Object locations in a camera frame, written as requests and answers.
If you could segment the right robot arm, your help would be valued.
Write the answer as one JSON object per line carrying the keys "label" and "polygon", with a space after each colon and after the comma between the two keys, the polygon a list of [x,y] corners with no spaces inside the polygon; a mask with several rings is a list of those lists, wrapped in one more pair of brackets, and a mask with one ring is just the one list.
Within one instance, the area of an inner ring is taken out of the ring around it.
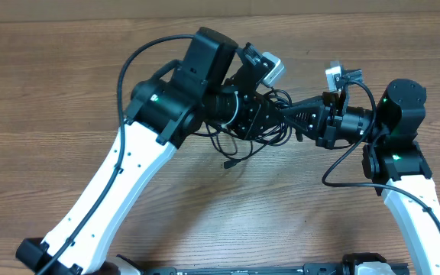
{"label": "right robot arm", "polygon": [[317,146],[363,147],[364,186],[382,196],[419,274],[440,274],[440,204],[432,171],[416,141],[425,118],[426,90],[410,79],[392,81],[376,101],[355,79],[339,79],[339,93],[282,110],[285,122]]}

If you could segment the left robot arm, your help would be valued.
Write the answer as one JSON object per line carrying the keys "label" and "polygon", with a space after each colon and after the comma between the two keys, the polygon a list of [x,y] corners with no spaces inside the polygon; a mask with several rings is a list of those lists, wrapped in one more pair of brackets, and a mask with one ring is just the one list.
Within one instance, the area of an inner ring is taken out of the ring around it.
{"label": "left robot arm", "polygon": [[24,239],[16,258],[37,274],[96,272],[145,186],[188,136],[209,124],[255,140],[281,122],[257,87],[274,86],[284,71],[273,54],[201,27],[184,58],[133,88],[130,103],[118,107],[114,144],[82,195],[45,236]]}

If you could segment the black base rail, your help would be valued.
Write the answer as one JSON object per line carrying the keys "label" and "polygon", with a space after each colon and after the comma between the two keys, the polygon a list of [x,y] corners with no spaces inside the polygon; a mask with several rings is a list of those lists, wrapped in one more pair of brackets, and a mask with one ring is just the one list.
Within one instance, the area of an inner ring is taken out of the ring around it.
{"label": "black base rail", "polygon": [[144,275],[339,275],[344,274],[340,264],[304,264],[300,267],[230,267],[180,269],[155,267],[143,269]]}

